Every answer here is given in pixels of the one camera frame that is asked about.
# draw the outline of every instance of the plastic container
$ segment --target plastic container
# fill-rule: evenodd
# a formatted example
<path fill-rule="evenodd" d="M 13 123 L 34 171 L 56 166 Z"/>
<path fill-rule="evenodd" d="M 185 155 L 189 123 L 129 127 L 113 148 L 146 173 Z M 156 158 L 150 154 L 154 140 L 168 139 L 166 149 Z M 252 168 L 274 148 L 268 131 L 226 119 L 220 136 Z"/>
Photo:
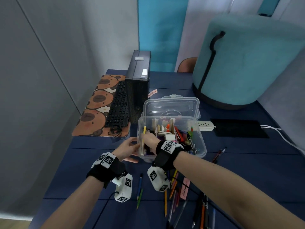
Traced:
<path fill-rule="evenodd" d="M 196 146 L 196 155 L 199 158 L 203 158 L 206 153 L 206 145 L 204 144 L 197 119 L 200 118 L 199 112 L 199 99 L 195 97 L 183 97 L 175 94 L 171 96 L 165 96 L 162 99 L 150 99 L 144 103 L 144 111 L 138 121 L 138 143 L 140 143 L 139 157 L 145 162 L 152 162 L 155 160 L 155 156 L 143 155 L 142 138 L 143 128 L 152 129 L 153 119 L 157 120 L 157 124 L 161 124 L 162 120 L 175 119 L 174 125 L 180 130 L 190 131 L 193 127 L 192 141 Z"/>

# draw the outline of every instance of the person's right hand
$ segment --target person's right hand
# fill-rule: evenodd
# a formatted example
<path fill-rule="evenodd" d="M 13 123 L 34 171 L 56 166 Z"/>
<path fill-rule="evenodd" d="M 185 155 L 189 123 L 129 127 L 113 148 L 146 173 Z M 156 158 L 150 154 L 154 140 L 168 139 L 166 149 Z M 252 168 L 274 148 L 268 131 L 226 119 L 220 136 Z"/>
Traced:
<path fill-rule="evenodd" d="M 156 147 L 160 140 L 156 138 L 156 136 L 149 131 L 146 131 L 146 133 L 142 133 L 142 139 L 144 140 L 144 143 L 150 148 L 150 151 L 154 154 L 156 154 Z"/>

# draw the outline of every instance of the green pencil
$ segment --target green pencil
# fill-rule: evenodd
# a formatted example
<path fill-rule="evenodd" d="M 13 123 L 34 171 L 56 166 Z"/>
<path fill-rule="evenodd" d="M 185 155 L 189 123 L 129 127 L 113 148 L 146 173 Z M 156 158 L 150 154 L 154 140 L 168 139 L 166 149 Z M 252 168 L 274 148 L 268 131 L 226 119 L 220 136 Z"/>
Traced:
<path fill-rule="evenodd" d="M 140 201 L 141 201 L 141 198 L 142 198 L 142 193 L 143 193 L 143 189 L 141 189 L 141 192 L 140 192 L 139 200 L 138 200 L 138 203 L 137 203 L 137 209 L 139 208 L 139 205 L 140 205 Z"/>

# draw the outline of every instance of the transparent lid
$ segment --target transparent lid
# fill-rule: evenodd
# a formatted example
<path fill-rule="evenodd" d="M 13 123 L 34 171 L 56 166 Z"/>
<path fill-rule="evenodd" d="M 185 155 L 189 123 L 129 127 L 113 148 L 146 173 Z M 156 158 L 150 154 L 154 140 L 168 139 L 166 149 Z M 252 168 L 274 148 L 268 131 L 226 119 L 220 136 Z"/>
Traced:
<path fill-rule="evenodd" d="M 144 103 L 144 116 L 190 116 L 200 118 L 199 99 L 175 94 L 162 99 L 150 99 Z"/>

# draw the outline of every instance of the power strip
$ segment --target power strip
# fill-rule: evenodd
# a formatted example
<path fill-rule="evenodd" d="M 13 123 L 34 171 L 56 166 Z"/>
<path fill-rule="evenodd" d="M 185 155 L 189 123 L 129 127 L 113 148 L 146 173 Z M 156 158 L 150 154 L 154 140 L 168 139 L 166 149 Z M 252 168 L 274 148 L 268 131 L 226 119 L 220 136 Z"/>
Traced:
<path fill-rule="evenodd" d="M 211 121 L 197 121 L 200 131 L 213 131 L 215 126 Z"/>

